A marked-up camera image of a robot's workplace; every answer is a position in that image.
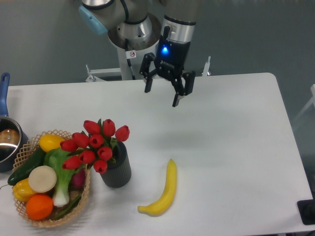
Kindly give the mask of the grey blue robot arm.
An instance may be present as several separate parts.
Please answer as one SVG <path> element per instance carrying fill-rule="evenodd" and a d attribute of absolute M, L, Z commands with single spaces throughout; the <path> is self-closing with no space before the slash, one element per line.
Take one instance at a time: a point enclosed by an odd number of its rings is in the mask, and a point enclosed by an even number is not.
<path fill-rule="evenodd" d="M 153 78 L 169 81 L 176 107 L 192 93 L 195 72 L 186 71 L 189 52 L 202 2 L 200 0 L 161 0 L 164 18 L 148 11 L 146 0 L 84 0 L 79 14 L 94 33 L 108 34 L 116 47 L 123 80 L 144 80 L 145 92 Z"/>

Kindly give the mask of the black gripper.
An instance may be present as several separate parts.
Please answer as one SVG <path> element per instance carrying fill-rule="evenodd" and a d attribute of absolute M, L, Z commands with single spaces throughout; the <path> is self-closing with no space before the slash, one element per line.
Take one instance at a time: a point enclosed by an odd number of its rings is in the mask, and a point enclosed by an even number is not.
<path fill-rule="evenodd" d="M 195 71 L 184 72 L 184 64 L 188 55 L 190 42 L 179 43 L 160 38 L 157 54 L 147 53 L 144 55 L 139 73 L 145 81 L 145 93 L 151 91 L 153 77 L 159 75 L 171 81 L 175 90 L 173 107 L 179 105 L 180 99 L 193 91 Z M 154 69 L 150 71 L 151 63 L 154 62 Z"/>

